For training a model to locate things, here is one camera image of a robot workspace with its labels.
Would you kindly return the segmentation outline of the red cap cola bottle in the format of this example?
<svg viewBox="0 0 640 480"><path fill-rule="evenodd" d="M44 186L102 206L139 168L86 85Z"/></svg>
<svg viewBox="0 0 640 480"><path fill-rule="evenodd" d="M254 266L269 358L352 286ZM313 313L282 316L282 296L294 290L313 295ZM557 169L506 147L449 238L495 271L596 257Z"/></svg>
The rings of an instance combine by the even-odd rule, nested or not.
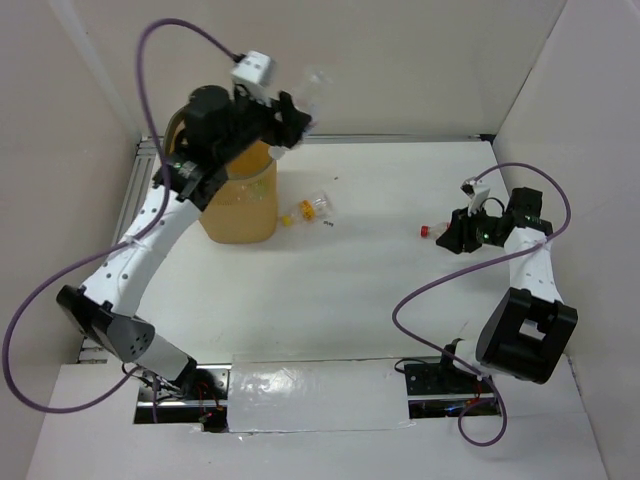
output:
<svg viewBox="0 0 640 480"><path fill-rule="evenodd" d="M435 225L423 225L420 229L422 238L438 239L450 228L449 222L441 222Z"/></svg>

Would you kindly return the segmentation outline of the green plastic bottle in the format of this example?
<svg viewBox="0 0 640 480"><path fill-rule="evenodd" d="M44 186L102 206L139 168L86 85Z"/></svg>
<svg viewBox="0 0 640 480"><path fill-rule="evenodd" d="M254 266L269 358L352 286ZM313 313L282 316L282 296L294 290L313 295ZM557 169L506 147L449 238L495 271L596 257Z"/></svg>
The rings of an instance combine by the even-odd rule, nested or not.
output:
<svg viewBox="0 0 640 480"><path fill-rule="evenodd" d="M262 181L256 181L246 186L246 202L256 203L263 201L269 192L269 186Z"/></svg>

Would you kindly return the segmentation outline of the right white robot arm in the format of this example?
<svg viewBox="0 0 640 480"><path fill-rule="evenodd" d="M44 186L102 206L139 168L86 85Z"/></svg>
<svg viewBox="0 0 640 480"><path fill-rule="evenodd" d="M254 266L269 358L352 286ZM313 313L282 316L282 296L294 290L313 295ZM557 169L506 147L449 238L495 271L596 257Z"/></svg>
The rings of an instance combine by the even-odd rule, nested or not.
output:
<svg viewBox="0 0 640 480"><path fill-rule="evenodd" d="M577 325L578 313L562 300L553 275L552 224L541 217L542 193L526 187L512 191L502 215L486 212L490 189L467 184L469 204L452 212L436 244L455 254L483 245L507 255L510 286L477 340L472 365L544 384L549 380Z"/></svg>

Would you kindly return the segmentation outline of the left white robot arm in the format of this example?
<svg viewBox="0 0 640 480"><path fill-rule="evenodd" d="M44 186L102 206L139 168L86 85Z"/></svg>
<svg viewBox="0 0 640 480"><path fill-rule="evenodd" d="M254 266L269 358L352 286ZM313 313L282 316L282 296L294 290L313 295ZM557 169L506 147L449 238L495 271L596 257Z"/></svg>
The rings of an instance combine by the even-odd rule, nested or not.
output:
<svg viewBox="0 0 640 480"><path fill-rule="evenodd" d="M197 387L197 362L138 317L144 292L182 234L227 182L227 166L257 142L290 149L309 128L309 106L280 92L257 100L243 88L219 86L190 94L180 112L182 129L158 170L139 213L123 235L122 248L80 286L64 286L56 301L88 338L124 363L161 379L176 399Z"/></svg>

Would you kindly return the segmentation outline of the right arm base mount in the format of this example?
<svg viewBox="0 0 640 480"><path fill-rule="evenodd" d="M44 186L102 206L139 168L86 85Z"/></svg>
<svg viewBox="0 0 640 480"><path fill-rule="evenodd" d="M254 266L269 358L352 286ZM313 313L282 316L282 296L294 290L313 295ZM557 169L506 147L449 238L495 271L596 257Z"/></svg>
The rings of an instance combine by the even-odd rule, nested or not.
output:
<svg viewBox="0 0 640 480"><path fill-rule="evenodd" d="M501 414L489 385L456 367L446 355L402 358L394 370L404 378L412 420L458 417L469 406L474 408L467 416Z"/></svg>

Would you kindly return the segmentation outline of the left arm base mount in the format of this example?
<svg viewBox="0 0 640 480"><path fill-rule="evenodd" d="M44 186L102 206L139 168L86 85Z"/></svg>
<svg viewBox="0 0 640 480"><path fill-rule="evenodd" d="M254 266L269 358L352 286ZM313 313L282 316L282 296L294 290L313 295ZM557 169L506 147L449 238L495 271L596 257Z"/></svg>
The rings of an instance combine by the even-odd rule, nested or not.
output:
<svg viewBox="0 0 640 480"><path fill-rule="evenodd" d="M228 431L231 364L201 364L192 380L178 388L143 371L133 422L136 425L192 425L203 432Z"/></svg>

